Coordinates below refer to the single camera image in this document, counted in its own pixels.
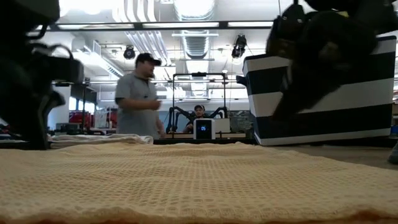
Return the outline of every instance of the air duct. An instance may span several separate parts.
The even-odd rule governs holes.
[[[180,21],[210,21],[213,18],[215,0],[174,0],[174,9]],[[208,30],[183,30],[182,43],[185,56],[200,60],[208,57],[210,48],[209,37],[190,37],[189,34],[208,34]],[[202,61],[202,68],[206,70],[198,71],[197,66],[190,66],[187,62],[188,72],[207,72],[209,61]]]

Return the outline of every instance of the seated person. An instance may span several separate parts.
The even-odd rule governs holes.
[[[205,117],[205,106],[196,105],[193,109],[195,110],[195,119]],[[182,133],[193,133],[193,123],[188,122]]]

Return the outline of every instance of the ceiling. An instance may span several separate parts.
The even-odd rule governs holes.
[[[157,22],[174,22],[177,21],[175,8],[172,2],[168,0],[155,0],[154,7],[149,7],[149,0],[60,0],[60,6],[63,15],[58,21],[59,24],[66,23],[105,23],[118,22],[113,16],[114,8],[119,2],[134,1],[134,5],[138,7],[143,4],[145,8],[146,19],[150,18],[149,14],[154,15]],[[192,9],[198,9],[201,5],[211,0],[176,0],[189,2]],[[216,4],[213,9],[212,21],[271,21],[280,11],[289,6],[291,0],[215,0]],[[306,11],[311,11],[307,5],[303,5]],[[170,74],[179,72],[190,72],[187,68],[187,63],[181,62],[180,59],[186,58],[184,54],[184,47],[181,37],[172,37],[173,34],[180,33],[179,30],[162,30],[160,31],[162,41],[167,54],[172,64],[169,67],[159,67],[155,70],[156,79],[164,80]],[[230,78],[233,75],[242,75],[243,60],[233,60],[231,57],[231,49],[238,34],[244,34],[247,39],[246,52],[242,58],[249,55],[263,54],[265,52],[266,39],[269,33],[268,29],[260,30],[211,30],[211,34],[218,34],[216,37],[209,37],[210,53],[207,72],[218,72],[227,70]],[[85,39],[87,45],[95,40],[101,46],[101,56],[114,68],[122,73],[129,72],[134,69],[134,60],[126,60],[123,57],[123,52],[127,45],[132,45],[131,40],[127,37],[125,32],[74,32],[75,37],[82,37]],[[54,42],[60,40],[59,36],[46,40]],[[108,81],[117,80],[118,77],[110,74],[103,66],[99,65],[96,60],[92,60],[82,54],[77,54],[85,65],[85,75],[91,78],[92,81]],[[157,84],[158,90],[165,90],[168,84]],[[114,91],[114,84],[92,85],[92,89],[96,91]],[[235,83],[229,83],[230,88],[240,88],[236,91],[246,91],[243,86]],[[222,84],[209,84],[208,88],[222,88]]]

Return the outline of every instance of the striped box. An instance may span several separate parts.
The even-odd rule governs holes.
[[[396,37],[380,37],[377,49],[341,88],[289,123],[271,121],[282,93],[288,60],[246,57],[243,73],[254,123],[263,146],[388,136],[391,128]]]

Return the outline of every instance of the desk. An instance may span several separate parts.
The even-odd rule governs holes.
[[[246,134],[244,133],[221,133],[216,134],[217,139],[240,139],[246,138]],[[173,134],[166,134],[166,139],[193,139],[193,134],[181,134],[175,133],[174,138]]]

